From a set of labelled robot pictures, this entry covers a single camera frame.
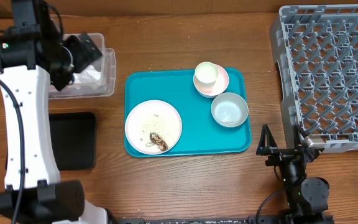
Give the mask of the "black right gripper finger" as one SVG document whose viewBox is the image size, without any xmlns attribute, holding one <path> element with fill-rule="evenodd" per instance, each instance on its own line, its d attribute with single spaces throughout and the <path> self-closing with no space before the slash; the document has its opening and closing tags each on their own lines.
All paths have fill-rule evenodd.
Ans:
<svg viewBox="0 0 358 224">
<path fill-rule="evenodd" d="M 277 144 L 267 124 L 262 126 L 261 137 L 257 150 L 277 150 Z"/>
<path fill-rule="evenodd" d="M 294 147 L 298 148 L 307 148 L 309 147 L 308 141 L 310 140 L 307 133 L 300 127 L 299 124 L 293 126 L 293 137 L 294 137 Z"/>
</svg>

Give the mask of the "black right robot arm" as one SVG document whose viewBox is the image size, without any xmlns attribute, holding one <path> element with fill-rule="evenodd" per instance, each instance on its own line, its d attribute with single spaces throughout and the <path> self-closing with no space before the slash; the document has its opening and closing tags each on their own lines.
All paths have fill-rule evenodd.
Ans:
<svg viewBox="0 0 358 224">
<path fill-rule="evenodd" d="M 266 156 L 265 165 L 272 166 L 283 188 L 269 195 L 259 206 L 256 223 L 334 223 L 333 217 L 324 215 L 328 209 L 329 183 L 321 177 L 308 177 L 307 164 L 312 163 L 324 151 L 324 141 L 313 139 L 300 125 L 293 126 L 294 146 L 279 149 L 267 124 L 262 126 L 256 154 Z M 277 216 L 263 218 L 264 205 L 284 193 L 288 208 Z"/>
</svg>

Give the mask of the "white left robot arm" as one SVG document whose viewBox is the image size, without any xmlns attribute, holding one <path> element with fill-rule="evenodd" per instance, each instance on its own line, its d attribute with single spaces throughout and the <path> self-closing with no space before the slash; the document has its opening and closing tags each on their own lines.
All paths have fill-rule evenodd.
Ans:
<svg viewBox="0 0 358 224">
<path fill-rule="evenodd" d="M 13 223 L 114 223 L 85 199 L 78 180 L 62 182 L 48 115 L 51 86 L 64 89 L 102 54 L 89 35 L 64 37 L 45 1 L 12 2 L 14 24 L 0 32 L 0 88 L 7 129 L 0 215 Z"/>
</svg>

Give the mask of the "white napkin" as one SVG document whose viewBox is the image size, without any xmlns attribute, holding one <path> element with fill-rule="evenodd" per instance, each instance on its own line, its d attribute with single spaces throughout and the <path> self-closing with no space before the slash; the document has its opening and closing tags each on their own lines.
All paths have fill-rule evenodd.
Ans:
<svg viewBox="0 0 358 224">
<path fill-rule="evenodd" d="M 102 83 L 102 74 L 93 65 L 89 65 L 81 73 L 74 73 L 73 76 L 74 82 L 72 85 L 75 88 L 81 86 L 99 86 Z"/>
</svg>

